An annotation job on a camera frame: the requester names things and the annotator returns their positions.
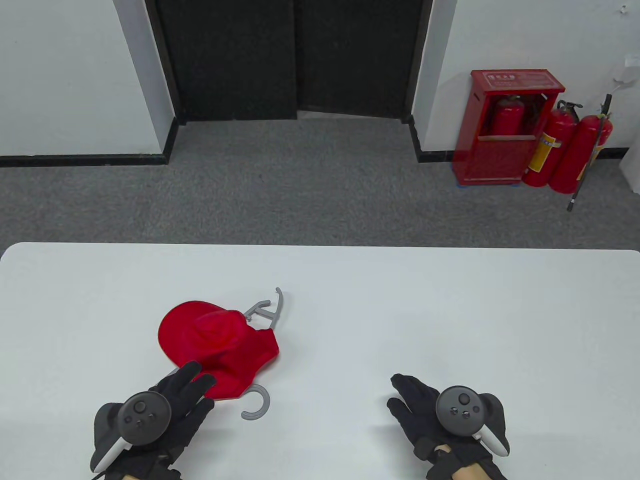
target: vr controller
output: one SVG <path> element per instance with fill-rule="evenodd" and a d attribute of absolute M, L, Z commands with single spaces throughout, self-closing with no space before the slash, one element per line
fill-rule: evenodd
<path fill-rule="evenodd" d="M 477 394 L 468 387 L 449 387 L 436 400 L 436 415 L 448 432 L 472 436 L 498 456 L 509 454 L 504 409 L 495 395 Z"/>
<path fill-rule="evenodd" d="M 171 405 L 157 392 L 140 392 L 125 403 L 108 403 L 95 414 L 93 473 L 105 471 L 123 451 L 155 442 L 171 421 Z"/>

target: floor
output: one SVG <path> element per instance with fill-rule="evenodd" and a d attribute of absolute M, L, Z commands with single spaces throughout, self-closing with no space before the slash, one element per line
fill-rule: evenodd
<path fill-rule="evenodd" d="M 20 241 L 640 246 L 640 195 L 596 164 L 574 212 L 548 188 L 456 187 L 383 119 L 193 123 L 171 163 L 0 169 L 0 252 Z"/>
<path fill-rule="evenodd" d="M 362 120 L 363 118 L 373 118 L 372 116 L 347 115 L 346 113 L 326 113 L 322 111 L 298 110 L 298 120 L 313 120 L 317 118 L 350 118 L 353 120 Z"/>

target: red cap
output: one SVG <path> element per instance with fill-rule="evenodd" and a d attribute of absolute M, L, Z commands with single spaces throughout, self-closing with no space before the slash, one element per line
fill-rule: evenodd
<path fill-rule="evenodd" d="M 218 380 L 206 394 L 215 400 L 241 397 L 280 352 L 273 330 L 255 330 L 242 313 L 205 301 L 188 301 L 167 313 L 158 341 L 178 367 L 195 360 L 203 374 Z"/>

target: black door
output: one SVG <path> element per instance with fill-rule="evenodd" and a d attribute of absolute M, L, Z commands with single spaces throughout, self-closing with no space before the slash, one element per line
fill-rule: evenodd
<path fill-rule="evenodd" d="M 400 118 L 423 0 L 295 1 L 298 108 Z"/>
<path fill-rule="evenodd" d="M 157 0 L 189 120 L 296 118 L 292 0 Z"/>

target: black baseboard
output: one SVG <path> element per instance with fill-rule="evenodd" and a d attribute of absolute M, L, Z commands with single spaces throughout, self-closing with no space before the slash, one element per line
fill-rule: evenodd
<path fill-rule="evenodd" d="M 418 163 L 435 163 L 435 162 L 451 162 L 453 161 L 453 154 L 455 150 L 430 150 L 425 152 L 420 147 L 420 140 L 418 140 L 418 132 L 415 130 L 415 122 L 413 116 L 407 119 L 409 124 L 409 130 L 411 132 L 411 139 L 413 141 L 413 149 L 415 150 L 415 157 L 418 159 Z M 598 155 L 598 160 L 619 160 L 625 156 L 628 148 L 603 148 Z"/>
<path fill-rule="evenodd" d="M 178 120 L 173 119 L 161 154 L 115 155 L 24 155 L 0 156 L 0 168 L 28 166 L 115 166 L 115 165 L 166 165 L 171 158 L 173 143 L 178 134 Z"/>
<path fill-rule="evenodd" d="M 600 155 L 598 155 L 598 160 L 620 160 L 622 157 L 625 156 L 625 154 L 628 152 L 628 148 L 616 148 L 616 147 L 612 147 L 612 148 L 603 148 L 602 151 L 600 152 Z"/>
<path fill-rule="evenodd" d="M 418 163 L 450 162 L 453 160 L 453 150 L 432 150 L 430 152 L 422 150 L 420 140 L 418 140 L 418 132 L 415 130 L 413 115 L 410 115 L 403 123 L 409 125 L 413 149 L 415 150 L 415 157 L 418 159 Z"/>

